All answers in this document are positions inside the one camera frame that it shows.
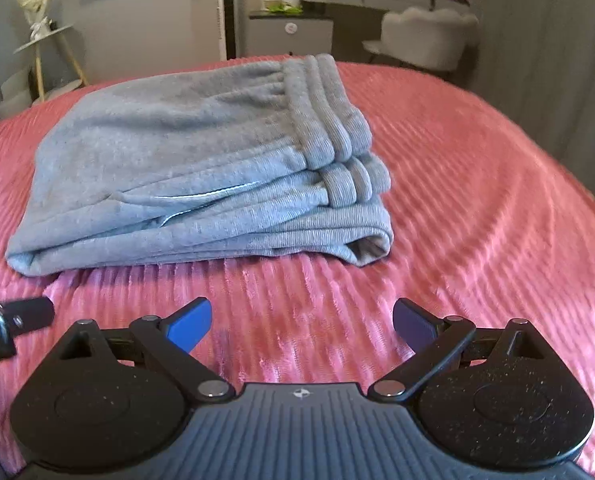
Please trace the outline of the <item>grey sweatpants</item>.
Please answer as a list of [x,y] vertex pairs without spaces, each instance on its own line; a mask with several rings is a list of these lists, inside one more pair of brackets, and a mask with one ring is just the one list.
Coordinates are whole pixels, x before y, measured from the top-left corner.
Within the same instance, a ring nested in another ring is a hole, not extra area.
[[26,276],[298,252],[366,266],[394,240],[371,143],[328,54],[113,84],[40,142],[6,260]]

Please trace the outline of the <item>pink ribbed bedspread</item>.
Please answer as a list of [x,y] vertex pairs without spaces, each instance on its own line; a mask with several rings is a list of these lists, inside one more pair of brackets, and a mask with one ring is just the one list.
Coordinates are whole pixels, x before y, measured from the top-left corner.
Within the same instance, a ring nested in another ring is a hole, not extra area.
[[[124,327],[204,296],[209,336],[194,355],[229,382],[369,385],[408,356],[392,308],[407,297],[484,327],[527,318],[595,406],[595,198],[524,132],[472,93],[411,70],[343,63],[346,92],[389,167],[390,255],[356,268],[321,255],[69,271],[25,278],[4,258],[30,189],[37,145],[80,92],[0,122],[0,300],[47,296],[56,318],[0,362],[0,462],[23,462],[8,408],[80,318]],[[581,465],[595,476],[595,429]]]

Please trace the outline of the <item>white gold side table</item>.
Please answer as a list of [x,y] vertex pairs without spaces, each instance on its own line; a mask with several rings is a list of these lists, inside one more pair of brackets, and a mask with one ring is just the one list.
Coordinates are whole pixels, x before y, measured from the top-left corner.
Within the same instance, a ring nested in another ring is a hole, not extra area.
[[[53,20],[48,10],[51,0],[16,0],[20,6],[30,33],[28,41],[14,51],[20,54],[25,51],[32,53],[32,66],[28,70],[19,70],[10,76],[0,86],[0,120],[17,115],[34,104],[46,102],[57,96],[75,89],[88,86],[89,81],[83,67],[66,38],[66,32],[73,28],[72,25],[59,26]],[[44,81],[42,47],[53,42],[58,53],[74,74],[75,79],[61,87],[47,91]]]

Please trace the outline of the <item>grey curtain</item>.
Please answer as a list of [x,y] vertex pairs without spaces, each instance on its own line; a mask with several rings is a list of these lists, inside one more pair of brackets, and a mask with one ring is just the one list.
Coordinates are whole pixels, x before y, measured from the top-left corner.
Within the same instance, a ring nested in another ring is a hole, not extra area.
[[595,194],[595,0],[474,0],[471,89]]

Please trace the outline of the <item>grey bedside cabinet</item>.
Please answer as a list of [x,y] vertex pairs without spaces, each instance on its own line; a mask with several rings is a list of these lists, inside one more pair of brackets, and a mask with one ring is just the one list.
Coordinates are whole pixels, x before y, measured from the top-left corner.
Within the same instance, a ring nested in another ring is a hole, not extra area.
[[333,21],[318,14],[249,14],[244,54],[316,55],[331,53]]

